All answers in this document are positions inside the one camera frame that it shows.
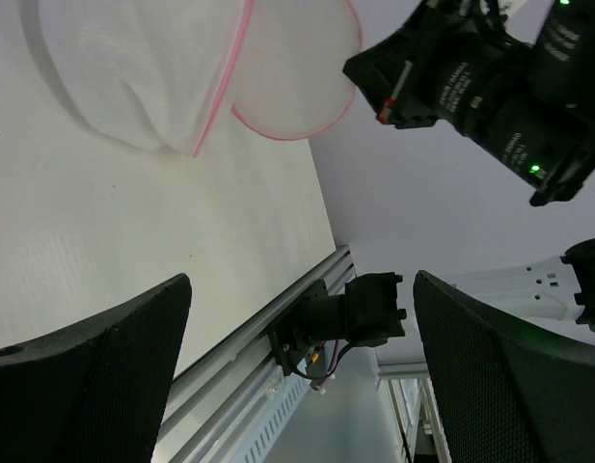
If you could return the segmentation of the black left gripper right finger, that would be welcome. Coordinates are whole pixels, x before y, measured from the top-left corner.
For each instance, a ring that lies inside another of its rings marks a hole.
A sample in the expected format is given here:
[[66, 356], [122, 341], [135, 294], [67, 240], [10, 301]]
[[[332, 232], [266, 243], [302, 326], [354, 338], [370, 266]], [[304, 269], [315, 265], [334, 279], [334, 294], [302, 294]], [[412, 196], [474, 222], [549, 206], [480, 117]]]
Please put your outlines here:
[[423, 352], [454, 462], [595, 462], [595, 345], [420, 271]]

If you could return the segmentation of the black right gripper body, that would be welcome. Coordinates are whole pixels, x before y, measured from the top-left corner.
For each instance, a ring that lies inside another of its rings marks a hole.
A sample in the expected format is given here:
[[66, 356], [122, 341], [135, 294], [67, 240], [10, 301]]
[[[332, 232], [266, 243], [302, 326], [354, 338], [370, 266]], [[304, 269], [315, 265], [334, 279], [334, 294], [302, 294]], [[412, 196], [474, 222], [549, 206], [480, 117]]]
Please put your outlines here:
[[442, 9], [417, 9], [386, 39], [345, 62], [343, 74], [380, 124], [426, 128], [439, 119], [418, 97], [418, 86], [447, 21]]

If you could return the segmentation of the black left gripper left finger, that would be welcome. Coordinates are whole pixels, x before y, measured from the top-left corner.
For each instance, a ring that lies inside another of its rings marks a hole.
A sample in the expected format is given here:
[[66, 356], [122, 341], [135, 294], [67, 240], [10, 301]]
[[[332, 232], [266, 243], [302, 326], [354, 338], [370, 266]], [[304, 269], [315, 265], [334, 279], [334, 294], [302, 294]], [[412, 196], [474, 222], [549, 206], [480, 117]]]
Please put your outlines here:
[[178, 274], [0, 349], [0, 462], [149, 462], [192, 300]]

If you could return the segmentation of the white mesh laundry bag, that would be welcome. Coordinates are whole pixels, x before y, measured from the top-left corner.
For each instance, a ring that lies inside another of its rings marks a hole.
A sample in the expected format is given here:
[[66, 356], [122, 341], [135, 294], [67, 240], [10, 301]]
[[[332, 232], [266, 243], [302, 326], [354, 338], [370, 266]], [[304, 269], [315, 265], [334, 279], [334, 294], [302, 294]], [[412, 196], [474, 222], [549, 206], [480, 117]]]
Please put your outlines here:
[[200, 152], [223, 110], [278, 141], [335, 124], [362, 48], [348, 1], [39, 1], [57, 81], [99, 133]]

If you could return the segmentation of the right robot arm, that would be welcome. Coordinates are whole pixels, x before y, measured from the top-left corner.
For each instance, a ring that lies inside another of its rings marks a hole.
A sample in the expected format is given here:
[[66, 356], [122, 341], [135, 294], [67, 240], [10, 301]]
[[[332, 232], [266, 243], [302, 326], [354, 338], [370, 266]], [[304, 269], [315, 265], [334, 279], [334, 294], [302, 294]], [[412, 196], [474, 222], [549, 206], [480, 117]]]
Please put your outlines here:
[[496, 1], [422, 1], [344, 75], [377, 121], [438, 121], [532, 188], [530, 204], [571, 201], [595, 171], [595, 1], [554, 1], [535, 43], [512, 37]]

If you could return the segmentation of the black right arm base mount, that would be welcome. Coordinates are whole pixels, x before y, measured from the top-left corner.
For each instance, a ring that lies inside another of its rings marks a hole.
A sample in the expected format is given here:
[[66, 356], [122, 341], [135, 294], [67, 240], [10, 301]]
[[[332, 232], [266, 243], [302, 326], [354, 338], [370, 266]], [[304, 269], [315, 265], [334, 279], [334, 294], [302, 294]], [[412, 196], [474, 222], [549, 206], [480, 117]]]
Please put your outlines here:
[[397, 286], [402, 282], [395, 273], [366, 274], [345, 284], [342, 294], [331, 295], [324, 281], [315, 281], [267, 327], [272, 354], [284, 375], [326, 379], [328, 374], [307, 375], [298, 365], [328, 341], [346, 342], [338, 353], [342, 358], [353, 348], [377, 347], [404, 337], [407, 311], [397, 306]]

